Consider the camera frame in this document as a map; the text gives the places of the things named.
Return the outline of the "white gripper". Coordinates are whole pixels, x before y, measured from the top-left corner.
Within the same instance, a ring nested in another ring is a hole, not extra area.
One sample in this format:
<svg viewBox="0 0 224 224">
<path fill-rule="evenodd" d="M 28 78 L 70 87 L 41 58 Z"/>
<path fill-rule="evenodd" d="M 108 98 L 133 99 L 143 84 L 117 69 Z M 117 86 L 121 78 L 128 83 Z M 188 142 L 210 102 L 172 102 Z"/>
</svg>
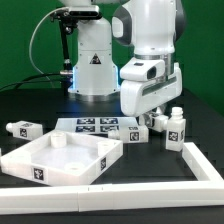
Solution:
<svg viewBox="0 0 224 224">
<path fill-rule="evenodd" d="M 138 117 L 176 98 L 182 92 L 182 74 L 178 63 L 165 82 L 136 82 L 124 80 L 121 85 L 120 105 L 124 115 Z"/>
</svg>

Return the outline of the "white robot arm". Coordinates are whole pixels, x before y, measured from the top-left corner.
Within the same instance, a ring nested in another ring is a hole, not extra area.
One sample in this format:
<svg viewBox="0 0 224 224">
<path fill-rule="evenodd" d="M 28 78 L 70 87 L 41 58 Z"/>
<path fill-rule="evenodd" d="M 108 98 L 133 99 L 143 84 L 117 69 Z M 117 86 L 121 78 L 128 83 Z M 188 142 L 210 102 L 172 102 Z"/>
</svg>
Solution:
<svg viewBox="0 0 224 224">
<path fill-rule="evenodd" d="M 65 26 L 78 29 L 69 92 L 84 100 L 120 95 L 138 117 L 182 91 L 175 42 L 185 26 L 181 0 L 59 0 Z"/>
</svg>

